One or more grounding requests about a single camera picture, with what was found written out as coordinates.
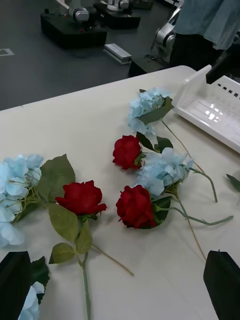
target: person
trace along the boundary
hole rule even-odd
[[[170,67],[213,65],[240,30],[240,0],[184,0]]]

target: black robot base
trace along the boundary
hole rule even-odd
[[[99,25],[82,25],[69,16],[47,13],[41,14],[41,30],[65,49],[103,46],[107,37],[107,31]]]
[[[134,29],[139,26],[140,16],[132,12],[111,11],[106,4],[95,3],[97,19],[111,29]]]

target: black pants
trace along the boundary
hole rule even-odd
[[[199,34],[176,34],[170,57],[170,67],[188,66],[196,71],[213,65],[223,50],[213,48],[213,43]]]

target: blue shirt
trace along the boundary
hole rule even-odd
[[[201,35],[215,49],[226,50],[240,30],[240,0],[184,0],[175,31]]]

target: robotic arm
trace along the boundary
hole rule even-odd
[[[111,11],[123,11],[130,6],[129,0],[108,0],[107,9]]]
[[[65,0],[56,0],[63,8],[67,9],[67,13],[74,21],[84,22],[90,19],[90,12],[88,9],[80,6],[78,9],[73,9],[65,3]]]

